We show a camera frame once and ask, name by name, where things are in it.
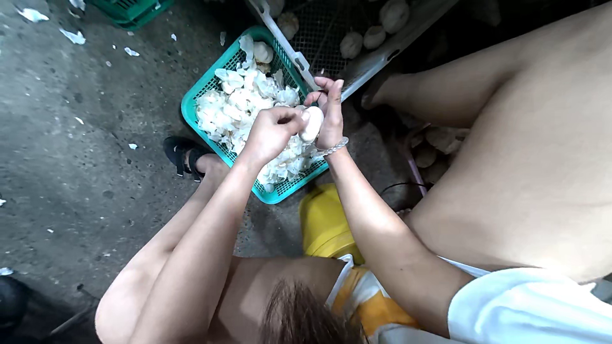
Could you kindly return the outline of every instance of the yellow object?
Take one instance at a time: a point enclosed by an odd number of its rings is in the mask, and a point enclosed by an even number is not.
[[[340,316],[350,316],[351,320],[359,320],[367,337],[374,335],[379,327],[387,324],[399,324],[419,329],[417,321],[404,312],[395,301],[385,297],[382,291],[378,291],[353,308],[355,299],[363,296],[359,293],[355,295],[357,284],[368,272],[368,269],[360,266],[351,269],[332,304],[332,312]]]
[[[335,184],[323,184],[306,195],[300,202],[299,214],[305,255],[339,258],[350,253],[356,264],[364,263]]]

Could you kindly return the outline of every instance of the green crate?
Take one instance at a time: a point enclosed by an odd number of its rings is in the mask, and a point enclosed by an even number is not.
[[[303,102],[306,98],[308,89],[302,81],[299,73],[295,70],[293,63],[285,54],[283,48],[280,46],[276,38],[274,38],[272,33],[264,27],[254,26],[242,33],[242,35],[246,34],[250,34],[254,41],[265,42],[274,49],[274,59],[270,63],[272,72],[274,73],[279,68],[282,68],[285,85],[289,85],[294,88],[299,86],[300,101]],[[245,60],[246,54],[244,51],[240,50],[239,40],[240,38],[229,46],[229,48],[223,55],[221,55],[217,62],[215,62],[210,69],[204,73],[204,76],[202,76],[185,94],[183,101],[181,102],[181,112],[189,126],[191,126],[191,128],[193,128],[195,132],[198,133],[212,148],[212,150],[215,151],[229,166],[234,164],[237,157],[236,153],[231,152],[225,143],[216,143],[210,140],[206,135],[206,132],[198,128],[198,116],[196,115],[195,108],[196,99],[203,95],[206,91],[210,91],[211,89],[221,91],[221,80],[215,76],[215,69],[225,68],[236,70],[236,64]],[[297,191],[326,169],[328,169],[328,165],[325,160],[317,161],[313,163],[309,169],[304,171],[304,173],[298,179],[291,182],[285,181],[275,184],[273,192],[266,192],[263,185],[261,185],[258,181],[255,181],[255,184],[253,185],[253,193],[263,203],[276,204]]]
[[[122,29],[137,30],[167,9],[174,0],[91,0]]]

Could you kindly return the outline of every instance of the black cable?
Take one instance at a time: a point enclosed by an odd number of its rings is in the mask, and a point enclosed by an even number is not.
[[[394,186],[398,186],[398,185],[417,185],[417,186],[427,187],[427,185],[423,185],[423,184],[416,183],[416,182],[403,182],[403,183],[397,183],[397,184],[389,185],[386,188],[384,188],[381,192],[379,192],[378,194],[382,195],[385,191],[391,189]]]

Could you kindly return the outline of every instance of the mesh basket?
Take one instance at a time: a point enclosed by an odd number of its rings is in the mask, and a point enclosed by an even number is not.
[[[113,23],[122,29],[136,30],[167,9],[174,0],[92,0]]]
[[[272,72],[276,72],[278,69],[283,69],[283,81],[285,85],[291,87],[299,87],[300,101],[303,102],[306,98],[306,91],[308,91],[301,80],[299,74],[295,71],[291,60],[274,36],[266,29],[261,26],[254,26],[242,35],[250,34],[253,40],[256,42],[265,42],[274,49],[274,59],[270,63]],[[227,51],[215,62],[209,70],[204,73],[193,87],[185,94],[181,103],[181,111],[185,120],[198,133],[202,139],[225,161],[229,166],[234,164],[236,161],[236,153],[231,152],[225,143],[217,143],[208,138],[206,132],[198,128],[198,116],[196,115],[196,99],[203,95],[205,92],[211,89],[221,91],[221,85],[219,78],[215,76],[215,69],[225,68],[236,70],[236,64],[242,62],[246,58],[244,51],[240,50],[240,43],[238,38],[232,45],[229,46]],[[275,204],[284,200],[287,196],[294,193],[297,189],[304,186],[307,182],[312,180],[314,177],[321,174],[327,169],[327,162],[325,160],[317,161],[313,163],[309,169],[305,170],[297,179],[293,181],[285,181],[274,185],[273,192],[266,192],[263,185],[258,181],[255,181],[253,185],[253,193],[264,203]]]
[[[340,42],[349,31],[364,34],[370,25],[379,25],[378,14],[385,1],[366,0],[285,0],[284,12],[293,12],[299,21],[296,35],[287,40],[270,17],[266,0],[247,0],[253,11],[270,29],[285,53],[298,68],[303,80],[317,89],[314,75],[325,69],[332,77],[344,79],[344,101],[391,59],[412,44],[458,0],[410,0],[408,24],[387,35],[375,50],[362,49],[353,59],[343,59]]]

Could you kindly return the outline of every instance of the concrete floor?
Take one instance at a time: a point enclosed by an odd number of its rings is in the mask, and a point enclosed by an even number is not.
[[[220,32],[232,42],[251,23],[228,28],[201,1],[177,0],[129,36],[94,6],[78,20],[66,0],[15,5],[50,20],[28,22],[0,1],[0,267],[50,302],[54,317],[29,322],[27,332],[42,335],[89,302],[77,285],[101,297],[195,190],[176,176],[161,142],[194,137],[181,121],[181,98],[223,53]],[[81,30],[87,42],[75,45],[59,28]],[[345,105],[349,147],[368,180],[377,190],[405,181],[407,166],[391,161],[397,155],[378,130]],[[325,173],[316,183],[329,181]],[[273,206],[252,195],[235,254],[300,255],[305,193]],[[97,342],[91,321],[61,342]]]

